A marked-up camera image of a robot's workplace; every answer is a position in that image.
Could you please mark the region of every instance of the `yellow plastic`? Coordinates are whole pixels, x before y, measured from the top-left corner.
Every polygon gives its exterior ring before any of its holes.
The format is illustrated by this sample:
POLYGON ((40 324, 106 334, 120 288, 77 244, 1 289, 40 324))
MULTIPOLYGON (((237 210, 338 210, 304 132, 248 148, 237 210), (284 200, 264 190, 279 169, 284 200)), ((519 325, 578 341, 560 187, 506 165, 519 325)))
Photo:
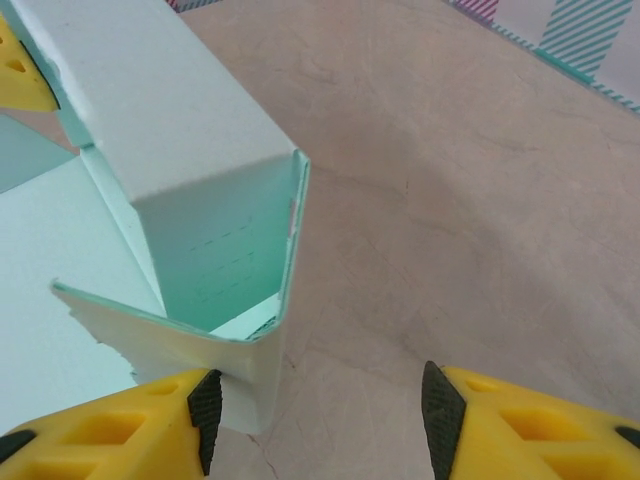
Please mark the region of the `yellow plastic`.
POLYGON ((0 107, 52 112, 58 102, 29 53, 0 15, 0 107))
POLYGON ((204 478, 187 397, 207 373, 191 370, 21 425, 14 431, 37 436, 0 466, 0 480, 204 478))
POLYGON ((458 368, 467 401, 449 480, 640 480, 640 450, 615 431, 640 424, 458 368))

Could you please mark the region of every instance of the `folded cardboard flap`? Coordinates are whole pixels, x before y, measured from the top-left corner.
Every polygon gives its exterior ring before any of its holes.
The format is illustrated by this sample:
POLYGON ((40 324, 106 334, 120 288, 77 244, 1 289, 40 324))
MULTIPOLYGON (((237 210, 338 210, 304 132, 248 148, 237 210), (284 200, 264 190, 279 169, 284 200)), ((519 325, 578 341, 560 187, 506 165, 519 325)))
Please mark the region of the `folded cardboard flap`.
MULTIPOLYGON (((23 145, 33 154, 25 161, 47 158, 46 148, 30 150, 38 143, 23 145)), ((20 160, 1 146, 3 164, 20 160)), ((0 382, 7 407, 0 411, 0 432, 134 386, 131 366, 96 344, 47 288, 62 277, 163 314, 82 160, 65 161, 0 194, 0 223, 0 382)))
POLYGON ((0 194, 68 162, 73 153, 0 114, 0 194))
POLYGON ((274 408, 308 159, 163 2, 0 2, 68 100, 63 119, 87 132, 84 165, 161 314, 82 284, 54 293, 137 381, 222 371, 223 424, 259 432, 274 408))

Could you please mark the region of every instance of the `striped fabric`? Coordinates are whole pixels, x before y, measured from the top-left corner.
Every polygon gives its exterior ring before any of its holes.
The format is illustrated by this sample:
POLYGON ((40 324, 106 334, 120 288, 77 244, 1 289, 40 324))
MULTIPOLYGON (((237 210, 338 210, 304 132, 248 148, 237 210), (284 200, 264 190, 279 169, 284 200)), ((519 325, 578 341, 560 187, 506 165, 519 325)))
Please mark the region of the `striped fabric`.
POLYGON ((176 12, 182 13, 194 8, 204 7, 221 0, 165 0, 176 12))
POLYGON ((481 22, 491 23, 498 0, 456 0, 454 5, 481 22))
POLYGON ((640 0, 447 1, 640 115, 640 0))
POLYGON ((533 50, 536 46, 531 43, 530 41, 522 38, 520 35, 516 35, 515 33, 513 33, 512 31, 501 27, 500 25, 496 25, 494 24, 492 27, 496 32, 498 32, 501 35, 504 35, 505 37, 507 37, 509 40, 517 43, 518 45, 520 45, 523 48, 526 48, 527 50, 533 50))
POLYGON ((633 0, 557 0, 539 49, 592 77, 631 12, 633 0))

